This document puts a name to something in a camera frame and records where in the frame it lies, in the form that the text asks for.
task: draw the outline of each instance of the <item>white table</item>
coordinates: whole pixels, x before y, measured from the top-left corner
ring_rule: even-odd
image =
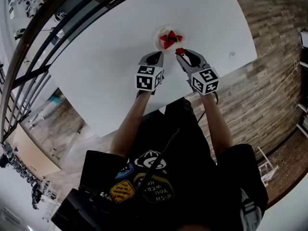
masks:
[[[221,77],[257,57],[237,0],[127,0],[86,29],[50,68],[64,95],[99,136],[123,121],[137,93],[137,63],[156,51],[152,34],[168,24],[180,25],[186,48],[202,54]],[[146,114],[192,92],[175,57],[165,56],[164,69],[165,80]]]

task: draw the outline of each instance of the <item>white plate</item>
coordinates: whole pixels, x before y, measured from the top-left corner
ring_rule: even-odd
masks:
[[[181,42],[176,42],[173,45],[171,45],[168,49],[164,49],[164,41],[160,39],[161,36],[164,34],[169,34],[170,31],[174,31],[175,35],[181,35],[183,36],[183,39]],[[180,26],[177,25],[163,25],[159,27],[152,36],[152,41],[155,44],[155,47],[163,52],[165,55],[173,56],[175,55],[175,51],[177,48],[185,48],[186,45],[186,34],[180,29]]]

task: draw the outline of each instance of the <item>printed graphic on shirt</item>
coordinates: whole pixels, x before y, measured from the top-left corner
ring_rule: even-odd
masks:
[[[136,188],[141,186],[144,176],[145,173],[136,175],[134,179]],[[147,201],[156,204],[168,205],[174,200],[173,188],[169,181],[155,175],[149,180],[143,196]]]
[[[119,204],[135,196],[135,189],[128,180],[122,181],[110,189],[110,195]]]
[[[127,163],[126,166],[120,172],[118,172],[116,179],[123,178],[129,175],[133,171],[134,171],[134,165],[131,163]]]
[[[139,167],[150,168],[159,155],[160,155],[159,152],[149,150],[141,157],[135,160],[135,165]],[[157,165],[156,169],[162,169],[166,167],[166,165],[167,165],[166,162],[164,161],[164,159],[162,159],[160,163]]]

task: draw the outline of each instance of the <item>metal railing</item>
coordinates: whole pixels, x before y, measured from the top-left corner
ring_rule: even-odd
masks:
[[[0,142],[3,143],[8,136],[15,130],[17,124],[23,121],[28,114],[31,112],[31,107],[38,97],[41,90],[44,88],[48,80],[51,78],[49,75],[49,68],[57,59],[57,57],[66,49],[66,47],[72,42],[70,39],[69,43],[64,47],[63,50],[53,59],[52,63],[49,61],[59,51],[59,48],[64,44],[70,36],[72,36],[85,22],[87,22],[87,28],[91,23],[96,21],[102,15],[121,4],[126,0],[96,0],[98,5],[88,11],[83,17],[81,17],[71,28],[64,34],[64,36],[54,45],[50,53],[44,59],[39,68],[33,70],[34,66],[38,63],[41,55],[45,49],[49,46],[51,41],[57,36],[57,34],[63,29],[63,27],[75,16],[80,10],[88,5],[93,0],[82,0],[77,4],[57,25],[57,27],[49,34],[46,40],[43,42],[34,58],[32,59],[26,73],[17,77],[18,71],[33,44],[35,38],[42,30],[43,26],[52,17],[53,14],[66,2],[67,0],[47,0],[42,7],[38,10],[36,15],[31,20],[30,24],[26,28],[22,38],[20,39],[17,48],[13,54],[10,62],[7,75],[4,76],[2,72],[1,81],[4,82],[3,88],[1,89],[2,98],[0,103]],[[97,16],[93,21],[89,20],[101,9],[107,9],[105,12]],[[83,28],[73,40],[85,29]],[[12,95],[12,91],[15,88],[19,88],[17,94]]]

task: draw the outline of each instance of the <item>strawberry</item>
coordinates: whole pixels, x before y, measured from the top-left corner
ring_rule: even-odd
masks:
[[[174,37],[175,37],[174,31],[171,30],[171,31],[169,32],[169,37],[170,37],[170,38],[174,38]]]
[[[160,39],[161,39],[162,41],[164,41],[164,42],[167,42],[167,41],[168,41],[168,35],[165,34],[165,35],[161,36]]]
[[[178,48],[176,50],[176,55],[184,55],[185,54],[185,50],[184,48]]]
[[[165,49],[165,50],[168,49],[170,46],[171,46],[170,43],[164,42],[164,49]]]
[[[182,39],[183,39],[183,36],[177,35],[177,38],[178,38],[179,42],[181,42]]]

